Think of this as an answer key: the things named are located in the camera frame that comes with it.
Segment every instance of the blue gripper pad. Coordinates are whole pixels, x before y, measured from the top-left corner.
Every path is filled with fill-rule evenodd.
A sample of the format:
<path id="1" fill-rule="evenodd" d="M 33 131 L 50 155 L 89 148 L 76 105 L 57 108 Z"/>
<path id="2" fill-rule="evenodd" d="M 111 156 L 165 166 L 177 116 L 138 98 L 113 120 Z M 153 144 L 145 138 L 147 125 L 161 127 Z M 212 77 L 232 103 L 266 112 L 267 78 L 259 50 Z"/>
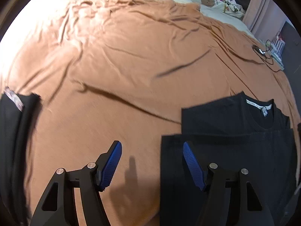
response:
<path id="1" fill-rule="evenodd" d="M 120 157 L 122 153 L 122 145 L 120 142 L 115 146 L 111 156 L 109 157 L 105 167 L 101 173 L 101 183 L 99 187 L 104 190 L 108 187 L 112 181 L 113 175 L 116 171 L 116 167 L 119 163 Z"/>
<path id="2" fill-rule="evenodd" d="M 187 142 L 183 145 L 183 155 L 192 179 L 195 182 L 195 186 L 199 187 L 203 191 L 206 187 L 204 173 Z"/>

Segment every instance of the pink curtain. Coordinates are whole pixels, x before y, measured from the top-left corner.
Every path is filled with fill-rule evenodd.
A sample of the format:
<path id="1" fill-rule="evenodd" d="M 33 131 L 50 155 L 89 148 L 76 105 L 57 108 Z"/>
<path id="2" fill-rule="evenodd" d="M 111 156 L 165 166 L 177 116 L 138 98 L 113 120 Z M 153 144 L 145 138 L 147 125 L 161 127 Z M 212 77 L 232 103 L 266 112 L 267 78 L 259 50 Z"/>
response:
<path id="1" fill-rule="evenodd" d="M 255 38 L 266 42 L 280 31 L 287 17 L 273 0 L 251 0 L 243 22 Z"/>

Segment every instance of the silver screw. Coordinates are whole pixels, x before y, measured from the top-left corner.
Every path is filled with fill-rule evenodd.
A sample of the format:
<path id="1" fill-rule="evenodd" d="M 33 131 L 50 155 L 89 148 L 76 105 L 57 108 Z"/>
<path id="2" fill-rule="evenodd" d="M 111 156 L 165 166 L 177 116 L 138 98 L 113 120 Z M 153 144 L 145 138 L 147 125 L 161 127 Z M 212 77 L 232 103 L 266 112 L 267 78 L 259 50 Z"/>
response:
<path id="1" fill-rule="evenodd" d="M 94 162 L 90 162 L 90 163 L 87 165 L 87 167 L 90 168 L 90 169 L 94 168 L 95 166 L 96 166 L 96 164 L 95 164 Z"/>
<path id="2" fill-rule="evenodd" d="M 212 169 L 216 169 L 218 166 L 216 163 L 210 163 L 209 166 L 212 168 Z"/>
<path id="3" fill-rule="evenodd" d="M 249 173 L 249 171 L 248 171 L 248 169 L 246 169 L 246 168 L 243 168 L 243 169 L 241 169 L 241 173 L 242 173 L 242 174 L 248 174 L 248 173 Z"/>
<path id="4" fill-rule="evenodd" d="M 63 168 L 57 169 L 57 174 L 62 174 L 63 172 L 64 172 L 64 169 L 63 169 Z"/>

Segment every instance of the clothing tag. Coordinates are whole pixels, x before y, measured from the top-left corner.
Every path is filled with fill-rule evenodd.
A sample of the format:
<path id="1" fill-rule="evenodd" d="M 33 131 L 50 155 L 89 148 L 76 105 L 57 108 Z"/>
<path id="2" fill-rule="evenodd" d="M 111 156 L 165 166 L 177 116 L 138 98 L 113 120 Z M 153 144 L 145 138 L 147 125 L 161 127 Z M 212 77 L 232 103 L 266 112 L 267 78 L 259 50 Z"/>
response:
<path id="1" fill-rule="evenodd" d="M 270 110 L 270 109 L 272 108 L 272 104 L 270 104 L 269 106 L 260 106 L 260 105 L 254 103 L 254 102 L 251 102 L 251 101 L 249 101 L 249 100 L 247 100 L 247 99 L 246 99 L 246 102 L 247 102 L 248 104 L 250 104 L 250 105 L 252 105 L 252 106 L 254 106 L 254 107 L 260 109 L 261 112 L 262 112 L 262 114 L 263 114 L 265 117 L 268 115 L 267 110 Z"/>
<path id="2" fill-rule="evenodd" d="M 14 91 L 10 90 L 9 87 L 6 87 L 4 89 L 5 94 L 15 103 L 16 107 L 19 109 L 19 111 L 22 112 L 23 109 L 23 103 L 20 100 L 20 98 L 18 97 L 17 94 L 14 93 Z"/>

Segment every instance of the brown bed sheet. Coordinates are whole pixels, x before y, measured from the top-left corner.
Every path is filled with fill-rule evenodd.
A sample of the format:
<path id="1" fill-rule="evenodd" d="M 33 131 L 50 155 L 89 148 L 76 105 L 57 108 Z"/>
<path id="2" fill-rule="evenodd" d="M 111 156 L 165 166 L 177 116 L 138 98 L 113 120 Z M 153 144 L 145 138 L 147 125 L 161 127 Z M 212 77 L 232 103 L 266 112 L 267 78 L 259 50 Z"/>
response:
<path id="1" fill-rule="evenodd" d="M 159 210 L 161 135 L 180 132 L 181 108 L 241 91 L 275 99 L 290 117 L 299 167 L 290 85 L 252 44 L 260 46 L 197 4 L 172 0 L 70 1 L 37 23 L 0 86 L 43 99 L 27 150 L 32 212 L 56 169 L 80 169 L 120 140 L 121 160 L 101 193 L 109 221 L 158 225 L 158 216 L 151 219 Z"/>

